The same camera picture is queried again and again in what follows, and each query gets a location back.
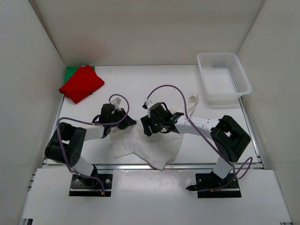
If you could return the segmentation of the white cloth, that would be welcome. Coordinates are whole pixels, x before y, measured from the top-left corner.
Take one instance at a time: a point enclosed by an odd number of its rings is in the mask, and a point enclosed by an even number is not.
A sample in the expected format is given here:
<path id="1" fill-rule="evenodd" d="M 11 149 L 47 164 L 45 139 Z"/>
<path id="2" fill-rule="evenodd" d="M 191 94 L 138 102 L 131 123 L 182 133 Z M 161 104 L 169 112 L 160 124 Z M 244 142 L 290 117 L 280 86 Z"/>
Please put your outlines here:
<path id="1" fill-rule="evenodd" d="M 124 130 L 114 127 L 109 138 L 115 158 L 135 154 L 161 171 L 177 157 L 184 135 L 170 132 L 148 137 L 143 133 L 141 122 L 137 122 Z"/>

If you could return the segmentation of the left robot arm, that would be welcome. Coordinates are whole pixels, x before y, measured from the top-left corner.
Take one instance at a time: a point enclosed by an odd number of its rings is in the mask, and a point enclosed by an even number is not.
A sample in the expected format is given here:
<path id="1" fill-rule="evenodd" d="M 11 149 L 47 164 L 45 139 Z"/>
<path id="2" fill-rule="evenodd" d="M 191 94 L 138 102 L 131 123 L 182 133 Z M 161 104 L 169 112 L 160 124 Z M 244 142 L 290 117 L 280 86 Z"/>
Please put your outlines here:
<path id="1" fill-rule="evenodd" d="M 136 121 L 130 118 L 123 108 L 113 103 L 104 104 L 101 113 L 94 117 L 92 123 L 93 125 L 83 128 L 61 122 L 45 149 L 47 159 L 62 164 L 68 162 L 73 172 L 83 175 L 82 182 L 89 188 L 97 185 L 98 176 L 95 166 L 81 156 L 84 142 L 105 138 L 114 127 L 127 130 L 135 125 Z"/>

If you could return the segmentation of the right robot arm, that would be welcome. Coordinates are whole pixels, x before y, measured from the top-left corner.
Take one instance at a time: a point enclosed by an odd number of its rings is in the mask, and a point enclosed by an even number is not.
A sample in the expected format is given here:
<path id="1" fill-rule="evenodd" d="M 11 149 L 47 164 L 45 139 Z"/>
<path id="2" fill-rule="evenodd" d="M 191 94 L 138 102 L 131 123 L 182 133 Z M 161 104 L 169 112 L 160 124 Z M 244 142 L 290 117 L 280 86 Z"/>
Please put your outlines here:
<path id="1" fill-rule="evenodd" d="M 187 111 L 172 113 L 164 102 L 147 101 L 142 106 L 147 115 L 141 118 L 144 134 L 177 133 L 199 135 L 217 152 L 219 158 L 210 176 L 215 187 L 222 187 L 251 138 L 229 115 L 220 119 L 189 117 Z"/>

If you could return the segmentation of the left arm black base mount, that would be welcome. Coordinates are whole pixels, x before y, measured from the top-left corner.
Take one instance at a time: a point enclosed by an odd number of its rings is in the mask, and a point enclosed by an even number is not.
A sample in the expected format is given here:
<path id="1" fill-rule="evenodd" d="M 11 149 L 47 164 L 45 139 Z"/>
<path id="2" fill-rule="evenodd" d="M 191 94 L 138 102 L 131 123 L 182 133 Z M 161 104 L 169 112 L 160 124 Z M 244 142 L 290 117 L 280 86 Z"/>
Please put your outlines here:
<path id="1" fill-rule="evenodd" d="M 93 175 L 97 175 L 104 186 L 104 192 L 101 184 L 95 179 L 82 178 L 79 175 L 73 174 L 69 196 L 81 196 L 81 197 L 110 197 L 112 193 L 113 174 L 112 173 L 99 173 L 94 172 Z"/>

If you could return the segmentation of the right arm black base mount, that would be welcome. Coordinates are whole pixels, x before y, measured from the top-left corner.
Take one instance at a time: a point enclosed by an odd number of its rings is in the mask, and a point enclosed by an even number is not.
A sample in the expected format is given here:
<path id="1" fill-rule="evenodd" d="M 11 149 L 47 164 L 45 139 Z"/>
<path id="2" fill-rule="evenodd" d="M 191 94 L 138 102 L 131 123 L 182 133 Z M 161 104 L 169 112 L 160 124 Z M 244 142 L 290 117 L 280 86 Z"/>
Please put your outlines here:
<path id="1" fill-rule="evenodd" d="M 240 186 L 233 173 L 224 179 L 213 172 L 197 173 L 195 185 L 186 187 L 188 191 L 196 191 L 197 198 L 241 198 Z"/>

